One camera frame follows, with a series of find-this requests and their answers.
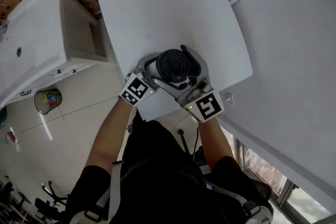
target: white wall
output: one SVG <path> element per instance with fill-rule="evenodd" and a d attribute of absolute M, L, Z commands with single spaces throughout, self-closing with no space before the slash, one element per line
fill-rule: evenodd
<path fill-rule="evenodd" d="M 224 104 L 225 115 L 302 171 L 336 211 L 326 204 L 336 200 L 336 0 L 241 0 L 233 10 L 254 74 L 225 90 L 236 101 Z"/>

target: shoulder strap buckle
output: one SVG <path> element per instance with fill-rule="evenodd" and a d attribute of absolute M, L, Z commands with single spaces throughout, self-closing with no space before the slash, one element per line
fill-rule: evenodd
<path fill-rule="evenodd" d="M 243 204 L 243 210 L 248 216 L 254 217 L 261 211 L 261 208 L 255 201 L 247 201 Z"/>
<path fill-rule="evenodd" d="M 86 210 L 84 212 L 84 216 L 86 216 L 88 219 L 94 222 L 99 222 L 102 219 L 103 211 L 104 211 L 104 208 L 102 208 L 99 205 L 95 205 L 90 210 Z"/>

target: power cord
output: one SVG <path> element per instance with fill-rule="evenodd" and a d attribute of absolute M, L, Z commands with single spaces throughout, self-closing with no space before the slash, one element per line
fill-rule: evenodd
<path fill-rule="evenodd" d="M 179 122 L 177 122 L 177 124 L 175 125 L 175 127 L 173 128 L 173 130 L 178 126 L 178 124 L 181 122 L 181 121 L 183 121 L 186 117 L 188 117 L 189 116 L 189 114 L 187 115 L 187 116 L 185 116 L 185 117 L 183 117 L 182 119 L 180 119 L 179 120 Z"/>
<path fill-rule="evenodd" d="M 196 152 L 196 146 L 197 146 L 197 141 L 198 141 L 198 136 L 199 135 L 200 135 L 200 128 L 197 127 L 197 137 L 196 137 L 195 146 L 194 146 L 193 161 L 195 160 L 195 152 Z"/>

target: white table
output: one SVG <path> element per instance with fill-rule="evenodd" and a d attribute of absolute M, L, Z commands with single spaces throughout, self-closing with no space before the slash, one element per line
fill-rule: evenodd
<path fill-rule="evenodd" d="M 252 75 L 246 45 L 228 0 L 99 0 L 99 4 L 124 76 L 134 71 L 140 58 L 181 44 L 205 59 L 217 90 Z M 179 108 L 162 89 L 138 106 L 145 120 Z"/>

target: white cabinet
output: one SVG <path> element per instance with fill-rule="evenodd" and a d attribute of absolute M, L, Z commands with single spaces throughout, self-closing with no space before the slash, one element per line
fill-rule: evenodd
<path fill-rule="evenodd" d="M 107 62 L 93 43 L 97 21 L 77 0 L 22 0 L 8 22 L 0 38 L 0 109 Z"/>

